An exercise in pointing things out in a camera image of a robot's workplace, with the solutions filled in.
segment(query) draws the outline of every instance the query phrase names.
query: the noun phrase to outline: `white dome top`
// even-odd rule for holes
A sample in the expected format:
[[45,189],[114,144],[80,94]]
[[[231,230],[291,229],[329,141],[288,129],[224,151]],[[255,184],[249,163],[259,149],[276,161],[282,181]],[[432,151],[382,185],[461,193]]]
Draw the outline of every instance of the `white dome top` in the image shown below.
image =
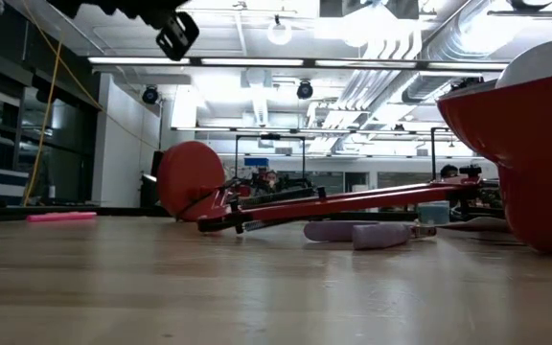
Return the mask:
[[552,77],[552,41],[515,57],[497,80],[496,88]]

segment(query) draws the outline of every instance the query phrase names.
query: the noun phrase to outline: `purple object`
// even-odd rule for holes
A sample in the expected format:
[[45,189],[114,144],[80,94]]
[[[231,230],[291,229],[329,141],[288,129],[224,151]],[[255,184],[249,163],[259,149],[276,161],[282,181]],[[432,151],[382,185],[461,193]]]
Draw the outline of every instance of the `purple object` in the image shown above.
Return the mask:
[[325,220],[311,221],[304,226],[304,235],[315,242],[350,242],[356,225],[377,225],[375,221]]
[[353,248],[383,249],[410,240],[410,228],[402,223],[356,225],[353,227]]

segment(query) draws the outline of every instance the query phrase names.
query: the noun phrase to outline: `wooden floor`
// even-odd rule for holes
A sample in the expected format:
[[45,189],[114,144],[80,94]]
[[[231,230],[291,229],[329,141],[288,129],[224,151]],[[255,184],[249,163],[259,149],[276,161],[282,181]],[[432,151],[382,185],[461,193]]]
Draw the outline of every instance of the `wooden floor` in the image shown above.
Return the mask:
[[353,252],[301,227],[0,223],[0,344],[552,344],[552,257],[442,238]]

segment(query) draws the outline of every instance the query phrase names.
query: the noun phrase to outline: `yellow cable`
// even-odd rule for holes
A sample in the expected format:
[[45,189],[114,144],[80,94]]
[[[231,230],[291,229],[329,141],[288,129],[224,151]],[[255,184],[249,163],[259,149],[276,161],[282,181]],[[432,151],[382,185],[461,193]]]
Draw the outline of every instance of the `yellow cable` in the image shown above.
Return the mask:
[[23,206],[27,206],[27,202],[29,202],[29,197],[34,190],[35,177],[37,176],[37,169],[39,168],[39,158],[42,154],[42,146],[44,145],[44,132],[46,131],[46,124],[48,124],[48,119],[50,118],[50,109],[53,106],[53,95],[55,94],[55,81],[57,80],[58,63],[60,61],[61,46],[63,45],[62,42],[63,39],[60,39],[58,41],[57,55],[55,57],[55,70],[53,71],[53,80],[50,82],[50,93],[48,94],[48,105],[46,105],[46,113],[44,114],[44,121],[42,122],[42,130],[39,133],[39,144],[37,145],[37,154],[35,155],[34,171],[31,175],[31,182],[29,182],[29,186],[25,191],[25,200],[23,201]]
[[[27,10],[27,14],[30,16],[31,18],[31,21],[34,23],[35,27],[37,28],[37,30],[39,31],[39,33],[41,34],[41,36],[44,38],[44,40],[46,41],[46,44],[48,44],[48,46],[50,47],[50,49],[53,51],[53,53],[55,53],[57,50],[55,49],[55,46],[53,46],[53,44],[51,43],[50,39],[48,39],[48,36],[44,33],[44,31],[42,30],[42,28],[39,26],[39,24],[37,23],[37,20],[35,20],[35,16],[34,16],[34,13],[31,11],[31,9],[29,8],[29,5],[27,4],[27,0],[22,0],[23,2],[23,5],[25,7],[25,10]],[[76,75],[74,74],[74,72],[72,72],[72,70],[69,68],[69,66],[67,65],[67,63],[65,63],[65,61],[63,61],[62,58],[59,58],[60,59],[60,63],[61,65],[65,68],[65,70],[67,71],[67,73],[69,73],[69,75],[72,77],[72,79],[74,80],[74,82],[76,83],[76,85],[80,88],[80,90],[84,93],[84,95],[86,95],[86,97],[88,97],[89,100],[91,100],[91,102],[103,113],[105,114],[105,116],[107,116],[110,120],[112,120],[112,122],[114,122],[116,125],[118,125],[120,128],[122,128],[125,132],[131,134],[133,137],[135,137],[136,139],[138,139],[139,141],[141,141],[142,143],[148,145],[149,147],[155,149],[155,150],[159,150],[159,148],[156,148],[155,146],[153,146],[152,144],[148,143],[147,141],[145,141],[144,139],[142,139],[142,137],[139,137],[137,135],[135,135],[135,133],[131,132],[129,129],[127,129],[125,126],[123,126],[123,124],[121,124],[120,122],[118,122],[116,119],[114,119],[114,117],[110,116],[106,111],[105,109],[102,107],[102,105],[97,102],[93,96],[91,96],[91,93],[88,92],[86,90],[86,88],[82,85],[82,83],[78,80],[78,78],[76,78]]]

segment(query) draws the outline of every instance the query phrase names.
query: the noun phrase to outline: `pink foam tube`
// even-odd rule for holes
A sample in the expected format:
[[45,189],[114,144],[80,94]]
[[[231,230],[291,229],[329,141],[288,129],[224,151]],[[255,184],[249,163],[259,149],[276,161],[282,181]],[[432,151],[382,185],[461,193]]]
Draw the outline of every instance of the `pink foam tube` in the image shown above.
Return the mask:
[[353,248],[383,249],[410,240],[410,228],[401,223],[356,225],[353,227]]
[[350,242],[356,225],[376,225],[375,221],[325,220],[311,221],[304,226],[304,235],[315,242]]
[[50,213],[46,215],[31,215],[27,216],[27,221],[62,221],[62,220],[86,220],[93,219],[97,214],[95,212],[65,212],[65,213]]

